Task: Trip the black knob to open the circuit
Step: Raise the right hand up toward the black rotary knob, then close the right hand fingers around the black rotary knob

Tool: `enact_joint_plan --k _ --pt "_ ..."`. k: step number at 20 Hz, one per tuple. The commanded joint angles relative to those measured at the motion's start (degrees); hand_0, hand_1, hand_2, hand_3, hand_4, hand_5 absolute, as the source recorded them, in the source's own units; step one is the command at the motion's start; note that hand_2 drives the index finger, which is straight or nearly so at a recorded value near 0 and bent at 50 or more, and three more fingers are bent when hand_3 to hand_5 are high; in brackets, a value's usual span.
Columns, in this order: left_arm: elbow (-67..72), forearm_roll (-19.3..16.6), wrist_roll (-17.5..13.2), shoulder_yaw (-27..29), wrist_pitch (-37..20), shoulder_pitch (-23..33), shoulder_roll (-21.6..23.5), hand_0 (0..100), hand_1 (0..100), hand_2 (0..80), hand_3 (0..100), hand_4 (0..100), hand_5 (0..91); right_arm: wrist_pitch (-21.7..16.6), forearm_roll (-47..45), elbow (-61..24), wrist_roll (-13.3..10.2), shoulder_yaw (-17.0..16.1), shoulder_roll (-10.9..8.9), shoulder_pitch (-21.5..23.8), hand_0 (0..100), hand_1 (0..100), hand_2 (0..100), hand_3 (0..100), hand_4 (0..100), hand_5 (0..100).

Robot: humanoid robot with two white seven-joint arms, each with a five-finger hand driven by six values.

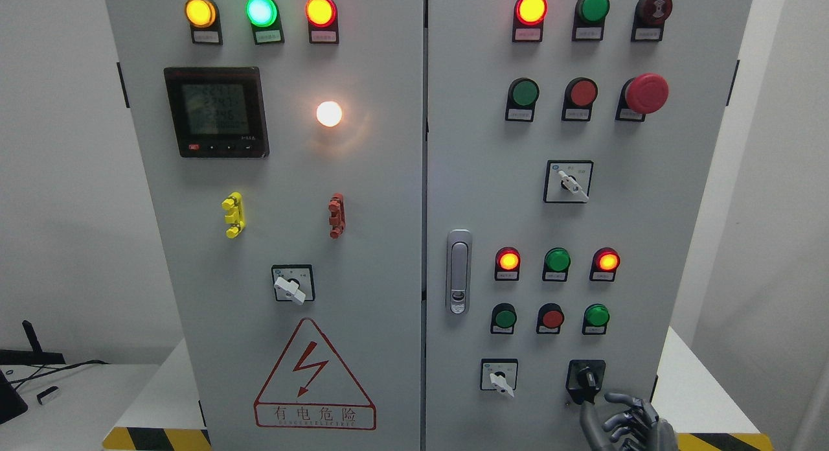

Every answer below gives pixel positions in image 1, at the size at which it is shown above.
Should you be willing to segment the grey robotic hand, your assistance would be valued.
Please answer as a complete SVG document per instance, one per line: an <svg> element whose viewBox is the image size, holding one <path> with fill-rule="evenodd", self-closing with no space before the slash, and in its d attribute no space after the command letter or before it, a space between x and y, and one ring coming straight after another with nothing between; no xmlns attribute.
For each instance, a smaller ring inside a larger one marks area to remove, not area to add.
<svg viewBox="0 0 829 451"><path fill-rule="evenodd" d="M628 409L601 421L595 404L581 404L580 426L589 449L615 450L615 443L624 437L620 450L678 450L674 428L648 401L610 392L605 394L605 400L625 404Z"/></svg>

